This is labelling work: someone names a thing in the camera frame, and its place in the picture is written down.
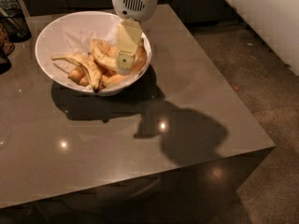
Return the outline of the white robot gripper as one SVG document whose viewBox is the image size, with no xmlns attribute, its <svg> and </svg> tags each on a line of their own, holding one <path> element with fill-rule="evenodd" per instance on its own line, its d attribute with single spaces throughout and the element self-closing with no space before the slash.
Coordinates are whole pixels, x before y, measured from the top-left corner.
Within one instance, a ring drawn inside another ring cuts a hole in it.
<svg viewBox="0 0 299 224">
<path fill-rule="evenodd" d="M 135 54 L 142 36 L 139 22 L 150 19 L 158 4 L 158 0 L 112 0 L 116 14 L 122 20 L 117 26 L 116 65 L 117 72 L 128 75 L 135 61 Z"/>
</svg>

